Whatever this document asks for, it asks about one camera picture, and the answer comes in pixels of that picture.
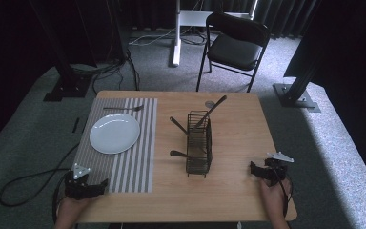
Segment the silver fork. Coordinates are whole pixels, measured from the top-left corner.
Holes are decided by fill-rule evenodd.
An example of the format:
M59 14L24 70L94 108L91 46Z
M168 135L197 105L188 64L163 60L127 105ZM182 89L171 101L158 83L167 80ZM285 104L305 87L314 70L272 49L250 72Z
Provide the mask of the silver fork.
M139 105L139 106L135 106L135 107L104 107L103 110L107 110L107 111L133 111L133 112L139 112L142 109L144 109L144 105Z

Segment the black folding chair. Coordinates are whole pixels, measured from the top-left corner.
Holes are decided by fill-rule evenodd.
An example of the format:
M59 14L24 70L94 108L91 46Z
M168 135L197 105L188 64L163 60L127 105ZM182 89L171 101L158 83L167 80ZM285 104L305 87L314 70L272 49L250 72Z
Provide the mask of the black folding chair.
M206 18L206 43L196 89L200 88L205 60L208 60L209 72L217 67L249 76L249 92L269 41L270 31L262 23L228 13L211 13Z

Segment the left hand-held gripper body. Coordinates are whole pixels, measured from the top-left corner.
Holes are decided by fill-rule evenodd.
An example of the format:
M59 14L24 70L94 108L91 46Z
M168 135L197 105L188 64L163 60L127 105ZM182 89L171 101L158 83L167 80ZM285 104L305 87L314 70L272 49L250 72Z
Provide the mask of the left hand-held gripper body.
M65 195L77 200L92 198L94 188L87 183L90 172L90 168L74 163L65 178Z

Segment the black metal stand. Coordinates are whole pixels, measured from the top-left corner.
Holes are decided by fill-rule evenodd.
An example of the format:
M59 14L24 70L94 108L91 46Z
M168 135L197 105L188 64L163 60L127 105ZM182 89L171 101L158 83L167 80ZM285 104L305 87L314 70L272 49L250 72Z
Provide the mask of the black metal stand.
M59 38L44 10L43 0L28 0L42 31L47 39L46 48L51 61L59 73L59 78L52 91L46 93L45 102L60 102L65 97L85 97L92 81L91 74L77 73L62 48Z
M315 75L320 58L311 62L303 76L298 77L292 84L274 83L273 88L282 107L305 108L310 113L320 113L316 102L313 102L306 91L308 84Z

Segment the grey striped placemat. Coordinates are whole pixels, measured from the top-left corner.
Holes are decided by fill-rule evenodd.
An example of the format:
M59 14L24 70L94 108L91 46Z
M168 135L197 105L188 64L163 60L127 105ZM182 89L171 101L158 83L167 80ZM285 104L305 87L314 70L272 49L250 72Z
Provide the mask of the grey striped placemat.
M104 107L135 107L144 105L139 112L107 111ZM93 124L110 114L127 114L140 126L140 136L127 151L119 154L102 154L90 143ZM153 187L153 160L157 122L155 98L96 98L91 107L74 162L91 169L88 183L98 184L109 180L110 193L149 193Z

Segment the black-handled utensil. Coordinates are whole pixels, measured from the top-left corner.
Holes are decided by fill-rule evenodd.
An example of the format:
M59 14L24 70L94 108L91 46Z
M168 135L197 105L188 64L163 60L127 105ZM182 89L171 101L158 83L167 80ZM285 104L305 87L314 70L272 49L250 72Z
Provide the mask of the black-handled utensil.
M185 135L189 135L188 131L172 116L170 116L169 120L178 127Z
M189 156L187 154L184 154L184 153L179 152L179 151L176 151L176 150L171 150L170 151L170 156L181 156L181 157L185 157L185 158L191 159L191 160L201 160L201 159L204 159L202 157Z

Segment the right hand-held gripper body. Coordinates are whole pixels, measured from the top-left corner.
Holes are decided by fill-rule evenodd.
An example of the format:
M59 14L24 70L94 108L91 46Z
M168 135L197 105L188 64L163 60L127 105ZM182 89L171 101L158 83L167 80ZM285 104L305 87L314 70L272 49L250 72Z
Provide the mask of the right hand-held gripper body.
M268 153L264 160L264 175L263 178L269 183L269 186L274 186L287 176L288 163L294 163L292 157L286 156L281 152Z

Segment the white round plate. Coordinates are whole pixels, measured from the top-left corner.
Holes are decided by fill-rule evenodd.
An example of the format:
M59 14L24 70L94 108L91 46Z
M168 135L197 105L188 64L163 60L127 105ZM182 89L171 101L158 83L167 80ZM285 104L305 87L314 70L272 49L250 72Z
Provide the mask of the white round plate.
M96 121L90 143L102 154L119 154L129 150L140 136L137 120L129 114L108 114Z

